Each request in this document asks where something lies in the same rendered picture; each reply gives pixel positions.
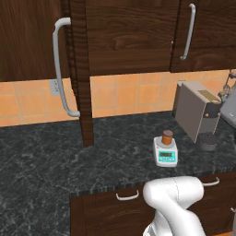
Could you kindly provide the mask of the brown jam jar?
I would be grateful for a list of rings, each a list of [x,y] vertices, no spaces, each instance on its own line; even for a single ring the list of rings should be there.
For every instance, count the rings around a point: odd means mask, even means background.
[[[172,141],[172,137],[173,137],[173,132],[171,130],[164,130],[162,133],[162,139],[161,142],[168,146],[171,144]]]

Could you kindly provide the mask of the white digital scale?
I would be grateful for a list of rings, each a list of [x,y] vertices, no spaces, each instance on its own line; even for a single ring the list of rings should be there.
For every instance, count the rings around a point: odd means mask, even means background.
[[[178,163],[178,148],[174,139],[169,145],[162,143],[162,137],[157,136],[153,141],[154,159],[159,167],[174,168]]]

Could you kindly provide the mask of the open dark wood cabinet door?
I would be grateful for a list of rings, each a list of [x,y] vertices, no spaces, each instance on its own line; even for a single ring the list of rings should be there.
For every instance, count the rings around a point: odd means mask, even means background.
[[[77,106],[84,146],[94,145],[90,79],[89,48],[85,0],[70,0],[74,52],[77,71]]]

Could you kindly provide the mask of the grey coffee machine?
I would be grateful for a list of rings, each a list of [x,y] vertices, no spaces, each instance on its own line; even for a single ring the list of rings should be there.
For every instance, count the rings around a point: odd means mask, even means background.
[[[215,135],[221,100],[198,81],[179,81],[173,116],[195,145],[205,151],[217,146]]]

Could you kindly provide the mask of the dark wood drawer front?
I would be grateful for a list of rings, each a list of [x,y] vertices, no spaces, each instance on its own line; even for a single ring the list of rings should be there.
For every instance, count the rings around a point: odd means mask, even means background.
[[[119,196],[135,195],[130,201]],[[143,236],[155,210],[143,198],[143,186],[70,197],[70,236]]]
[[[236,207],[236,171],[200,177],[202,183],[219,183],[205,186],[203,198],[189,207],[200,219],[206,236],[232,231],[233,212]]]

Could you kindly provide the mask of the grey countertop appliance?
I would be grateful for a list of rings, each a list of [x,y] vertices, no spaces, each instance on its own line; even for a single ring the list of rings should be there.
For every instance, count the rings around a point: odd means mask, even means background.
[[[220,117],[236,129],[236,89],[228,96],[222,96],[221,100]]]

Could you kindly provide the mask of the grey wall outlet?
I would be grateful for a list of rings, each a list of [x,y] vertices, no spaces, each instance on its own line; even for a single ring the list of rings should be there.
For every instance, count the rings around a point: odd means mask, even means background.
[[[50,79],[50,91],[53,96],[61,96],[62,95],[62,83],[59,82],[56,78]]]

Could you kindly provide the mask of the dark wood wall cabinet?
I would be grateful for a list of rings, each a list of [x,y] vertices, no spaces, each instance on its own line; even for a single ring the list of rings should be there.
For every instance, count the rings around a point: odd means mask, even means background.
[[[93,76],[166,72],[180,0],[86,0]]]

